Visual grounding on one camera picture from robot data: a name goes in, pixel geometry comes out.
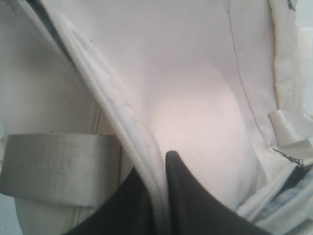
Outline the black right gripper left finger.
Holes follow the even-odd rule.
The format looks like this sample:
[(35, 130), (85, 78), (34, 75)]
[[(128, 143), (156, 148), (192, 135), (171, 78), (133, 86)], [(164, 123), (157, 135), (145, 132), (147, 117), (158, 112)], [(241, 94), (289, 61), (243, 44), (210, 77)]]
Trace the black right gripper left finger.
[(149, 194), (133, 168), (117, 191), (68, 235), (155, 235)]

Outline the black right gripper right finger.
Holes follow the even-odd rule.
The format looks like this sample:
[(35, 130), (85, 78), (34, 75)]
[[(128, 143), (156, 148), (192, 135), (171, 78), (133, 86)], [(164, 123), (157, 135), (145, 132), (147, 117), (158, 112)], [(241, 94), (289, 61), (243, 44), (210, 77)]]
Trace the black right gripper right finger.
[(196, 180), (178, 152), (165, 155), (174, 235), (266, 235), (215, 199)]

